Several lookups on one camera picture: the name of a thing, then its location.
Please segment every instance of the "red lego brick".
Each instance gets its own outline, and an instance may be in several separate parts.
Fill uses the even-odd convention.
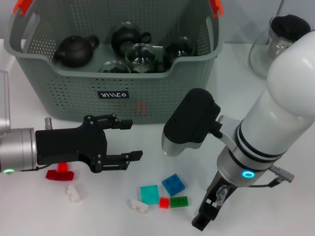
[[[58,163],[58,172],[67,172],[68,164],[66,162]]]
[[[169,208],[169,199],[168,198],[161,198],[159,201],[159,208]]]
[[[58,172],[56,170],[49,170],[46,175],[46,179],[55,181],[72,181],[74,178],[74,172]]]

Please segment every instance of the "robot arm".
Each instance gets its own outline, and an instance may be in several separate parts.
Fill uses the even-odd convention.
[[[0,173],[40,170],[51,164],[81,161],[93,173],[126,170],[130,161],[138,161],[142,151],[107,155],[104,129],[131,129],[132,120],[119,121],[115,114],[85,116],[73,129],[52,129],[46,118],[46,130],[10,129],[7,72],[0,71]]]
[[[216,121],[220,108],[212,96],[193,89],[166,123],[162,148],[170,156],[199,148],[207,133],[226,144],[218,156],[218,172],[192,222],[199,230],[216,218],[236,188],[262,187],[253,184],[267,170],[278,177],[263,187],[293,181],[294,175],[274,163],[315,120],[314,40],[315,31],[306,34],[273,62],[267,90],[242,121],[226,116]]]

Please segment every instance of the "perforated basket wall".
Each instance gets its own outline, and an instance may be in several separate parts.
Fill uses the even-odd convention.
[[[135,123],[165,122],[191,88],[206,86],[221,50],[220,17],[214,19],[209,0],[33,0],[24,16],[20,12],[10,19],[5,48],[17,58],[47,111],[61,119],[116,113]],[[33,27],[22,49],[30,20]],[[92,67],[69,70],[53,63],[58,45],[70,35],[97,35],[102,46],[94,54],[106,54],[111,30],[122,21],[150,32],[152,45],[186,36],[196,44],[198,56],[176,59],[169,71],[158,74],[96,73]],[[97,94],[122,90],[129,99],[99,99]]]

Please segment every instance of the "basket logo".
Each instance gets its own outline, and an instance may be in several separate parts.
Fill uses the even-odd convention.
[[[122,99],[129,98],[129,93],[125,91],[97,91],[99,99]]]

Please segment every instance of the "black teapot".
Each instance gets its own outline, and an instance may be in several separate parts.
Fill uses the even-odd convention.
[[[54,58],[66,66],[81,67],[91,60],[98,45],[99,39],[95,35],[86,38],[70,36],[61,43]]]
[[[122,22],[116,26],[112,34],[112,48],[121,57],[125,57],[127,50],[137,43],[150,43],[151,34],[149,32],[140,33],[137,25],[131,22]]]

